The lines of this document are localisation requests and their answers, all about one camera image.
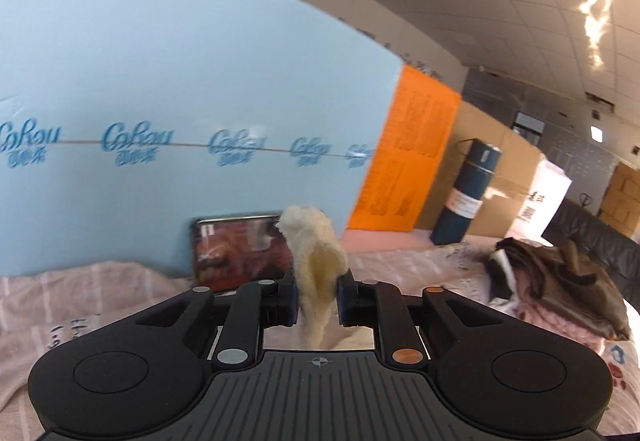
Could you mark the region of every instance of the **light blue panel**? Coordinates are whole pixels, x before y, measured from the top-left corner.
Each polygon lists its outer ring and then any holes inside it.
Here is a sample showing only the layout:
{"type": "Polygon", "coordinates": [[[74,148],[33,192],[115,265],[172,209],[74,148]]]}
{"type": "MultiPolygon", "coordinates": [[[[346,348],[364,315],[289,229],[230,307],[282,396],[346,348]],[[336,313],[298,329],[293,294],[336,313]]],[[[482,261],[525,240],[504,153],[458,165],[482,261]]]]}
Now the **light blue panel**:
{"type": "Polygon", "coordinates": [[[401,70],[297,0],[0,0],[0,20],[0,275],[187,272],[193,218],[290,204],[340,232],[401,70]]]}

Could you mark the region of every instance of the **brown garment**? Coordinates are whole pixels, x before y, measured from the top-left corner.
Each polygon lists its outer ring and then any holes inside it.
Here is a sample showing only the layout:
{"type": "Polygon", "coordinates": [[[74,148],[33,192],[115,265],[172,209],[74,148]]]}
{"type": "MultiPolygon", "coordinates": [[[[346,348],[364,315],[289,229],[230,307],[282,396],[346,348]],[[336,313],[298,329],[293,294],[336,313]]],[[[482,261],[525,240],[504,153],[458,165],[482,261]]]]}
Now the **brown garment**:
{"type": "Polygon", "coordinates": [[[628,340],[625,302],[604,268],[578,253],[575,243],[561,247],[530,246],[516,239],[496,245],[513,269],[531,280],[530,294],[561,317],[607,340],[628,340]]]}

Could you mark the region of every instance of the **plush toy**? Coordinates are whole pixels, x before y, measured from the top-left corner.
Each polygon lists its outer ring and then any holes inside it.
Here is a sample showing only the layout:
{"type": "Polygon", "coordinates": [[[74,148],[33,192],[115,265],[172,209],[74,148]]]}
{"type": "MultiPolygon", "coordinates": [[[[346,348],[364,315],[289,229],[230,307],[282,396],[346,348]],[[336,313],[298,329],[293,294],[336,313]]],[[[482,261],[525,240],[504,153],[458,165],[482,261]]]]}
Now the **plush toy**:
{"type": "Polygon", "coordinates": [[[335,302],[336,280],[348,270],[347,255],[338,244],[331,219],[317,208],[290,206],[277,226],[293,255],[302,347],[318,349],[335,302]]]}

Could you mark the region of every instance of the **orange paper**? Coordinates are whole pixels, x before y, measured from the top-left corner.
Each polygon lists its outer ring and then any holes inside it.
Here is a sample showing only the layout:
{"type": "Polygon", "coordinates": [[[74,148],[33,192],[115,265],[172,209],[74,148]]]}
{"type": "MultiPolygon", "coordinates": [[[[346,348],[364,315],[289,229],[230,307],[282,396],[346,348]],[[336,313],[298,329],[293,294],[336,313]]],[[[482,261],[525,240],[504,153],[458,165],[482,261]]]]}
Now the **orange paper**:
{"type": "Polygon", "coordinates": [[[349,228],[414,228],[459,105],[457,92],[404,66],[349,228]]]}

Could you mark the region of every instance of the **black leather sofa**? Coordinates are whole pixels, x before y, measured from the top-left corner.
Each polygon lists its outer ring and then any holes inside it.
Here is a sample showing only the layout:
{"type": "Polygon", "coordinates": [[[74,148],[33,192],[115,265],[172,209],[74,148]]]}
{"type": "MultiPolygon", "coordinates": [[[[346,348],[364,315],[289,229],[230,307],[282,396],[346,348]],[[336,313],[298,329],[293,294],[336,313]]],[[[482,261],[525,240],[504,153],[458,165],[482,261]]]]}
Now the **black leather sofa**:
{"type": "Polygon", "coordinates": [[[640,310],[640,245],[565,199],[542,234],[554,246],[568,239],[599,261],[622,296],[640,310]]]}

